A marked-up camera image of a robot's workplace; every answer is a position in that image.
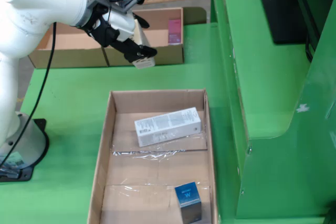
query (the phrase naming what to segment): white box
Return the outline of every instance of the white box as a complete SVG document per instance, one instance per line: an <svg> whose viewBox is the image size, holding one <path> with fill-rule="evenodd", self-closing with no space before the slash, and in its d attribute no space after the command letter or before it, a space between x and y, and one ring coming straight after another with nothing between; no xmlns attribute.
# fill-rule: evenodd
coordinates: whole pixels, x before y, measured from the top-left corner
<svg viewBox="0 0 336 224"><path fill-rule="evenodd" d="M202 130L196 108L154 116L134 123L140 147L194 135Z"/></svg>

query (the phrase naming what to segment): open cardboard box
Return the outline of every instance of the open cardboard box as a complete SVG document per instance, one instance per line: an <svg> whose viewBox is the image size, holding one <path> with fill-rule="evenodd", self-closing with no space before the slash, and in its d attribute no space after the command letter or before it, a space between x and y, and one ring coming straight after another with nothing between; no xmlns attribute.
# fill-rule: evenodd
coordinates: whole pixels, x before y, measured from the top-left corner
<svg viewBox="0 0 336 224"><path fill-rule="evenodd" d="M134 118L196 107L204 132L145 146L138 144ZM111 92L93 180L88 224L182 223L174 187L196 182L202 220L217 223L216 185L209 105L205 90Z"/></svg>
<svg viewBox="0 0 336 224"><path fill-rule="evenodd" d="M29 55L35 68L46 68L53 43L53 27ZM51 68L107 67L108 62L98 42L83 30L57 23L55 52Z"/></svg>
<svg viewBox="0 0 336 224"><path fill-rule="evenodd" d="M181 64L183 58L183 25L206 22L206 11L201 7L137 10L134 13L150 24L144 29L149 43L158 50L157 65ZM170 19L181 19L182 44L168 45ZM35 68L46 68L53 41L52 27L47 31L34 52L29 55ZM130 66L124 55L114 48L102 48L83 30L57 23L56 45L52 68L84 68L107 66Z"/></svg>
<svg viewBox="0 0 336 224"><path fill-rule="evenodd" d="M154 57L156 65L182 64L183 56L183 26L206 23L206 11L201 7L178 7L167 9L135 10L135 14L144 18L150 28L144 33L158 53ZM181 43L169 45L169 20L181 20ZM123 54L112 47L104 49L110 66L129 66Z"/></svg>

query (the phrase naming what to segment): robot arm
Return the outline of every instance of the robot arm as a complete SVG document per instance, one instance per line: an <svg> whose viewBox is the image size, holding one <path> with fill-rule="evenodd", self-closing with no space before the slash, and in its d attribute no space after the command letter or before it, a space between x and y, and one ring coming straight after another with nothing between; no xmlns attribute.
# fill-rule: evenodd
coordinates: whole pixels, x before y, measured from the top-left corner
<svg viewBox="0 0 336 224"><path fill-rule="evenodd" d="M0 147L18 129L15 115L18 60L30 54L54 22L83 29L103 47L111 45L130 62L156 50L137 45L130 8L143 0L0 0ZM142 26L145 21L138 19Z"/></svg>

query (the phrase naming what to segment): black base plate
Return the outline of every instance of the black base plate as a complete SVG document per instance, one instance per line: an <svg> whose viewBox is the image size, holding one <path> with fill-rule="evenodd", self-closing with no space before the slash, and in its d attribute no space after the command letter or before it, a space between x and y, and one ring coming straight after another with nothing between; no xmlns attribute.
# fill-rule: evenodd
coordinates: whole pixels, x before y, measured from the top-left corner
<svg viewBox="0 0 336 224"><path fill-rule="evenodd" d="M17 179L14 178L8 178L6 176L0 176L0 183L4 182L24 182L24 181L29 181L33 175L34 167L45 157L47 154L47 151L49 149L49 137L47 133L45 132L45 128L47 125L47 121L45 119L34 119L34 122L36 125L39 127L39 129L43 132L43 135L46 137L46 148L44 149L42 156L32 165L24 168L17 170L19 172L20 176Z"/></svg>

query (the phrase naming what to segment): blue label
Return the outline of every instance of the blue label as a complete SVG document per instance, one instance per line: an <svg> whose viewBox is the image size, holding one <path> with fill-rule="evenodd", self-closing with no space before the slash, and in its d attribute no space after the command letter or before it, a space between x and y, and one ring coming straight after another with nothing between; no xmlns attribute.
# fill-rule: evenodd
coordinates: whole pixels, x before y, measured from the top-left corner
<svg viewBox="0 0 336 224"><path fill-rule="evenodd" d="M175 187L175 192L180 207L186 207L201 202L195 182Z"/></svg>

